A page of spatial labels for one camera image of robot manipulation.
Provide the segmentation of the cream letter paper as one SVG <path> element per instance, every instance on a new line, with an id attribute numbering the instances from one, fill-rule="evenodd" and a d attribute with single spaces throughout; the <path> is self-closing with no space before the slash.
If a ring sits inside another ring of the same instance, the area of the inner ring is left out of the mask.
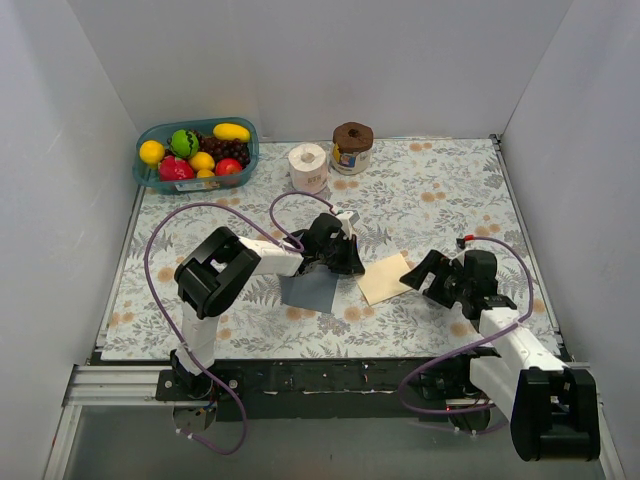
<path id="1" fill-rule="evenodd" d="M 366 266 L 357 284 L 367 303 L 373 306 L 409 291 L 410 287 L 400 282 L 409 272 L 405 257 L 397 253 Z"/>

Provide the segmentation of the grey envelope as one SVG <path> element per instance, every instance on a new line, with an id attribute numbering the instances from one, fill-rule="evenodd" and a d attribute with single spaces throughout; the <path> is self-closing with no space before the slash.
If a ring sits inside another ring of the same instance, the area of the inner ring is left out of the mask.
<path id="1" fill-rule="evenodd" d="M 321 313 L 330 313 L 339 276 L 327 267 L 296 276 L 279 276 L 283 304 Z"/>

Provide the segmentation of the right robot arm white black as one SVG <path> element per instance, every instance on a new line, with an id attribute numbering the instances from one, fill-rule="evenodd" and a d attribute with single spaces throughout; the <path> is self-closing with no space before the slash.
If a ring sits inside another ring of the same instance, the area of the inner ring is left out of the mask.
<path id="1" fill-rule="evenodd" d="M 509 421 L 511 439 L 524 461 L 575 459 L 600 455 L 596 383 L 585 369 L 574 369 L 552 354 L 525 326 L 513 301 L 498 292 L 496 256 L 466 250 L 450 259 L 432 250 L 403 275 L 401 283 L 420 289 L 446 308 L 460 304 L 494 356 L 474 358 L 452 373 L 464 397 L 484 392 Z"/>

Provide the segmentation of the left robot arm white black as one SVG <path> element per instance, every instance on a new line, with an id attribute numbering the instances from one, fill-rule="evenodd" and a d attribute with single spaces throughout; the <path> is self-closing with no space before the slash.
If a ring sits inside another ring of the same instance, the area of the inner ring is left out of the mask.
<path id="1" fill-rule="evenodd" d="M 294 233 L 304 247 L 301 253 L 219 227 L 187 257 L 174 274 L 183 307 L 183 339 L 171 354 L 171 365 L 178 387 L 188 398 L 200 400 L 211 392 L 213 377 L 203 368 L 215 362 L 219 317 L 251 277 L 294 278 L 320 266 L 339 275 L 365 273 L 354 233 L 357 219 L 354 211 L 320 214 L 309 228 Z"/>

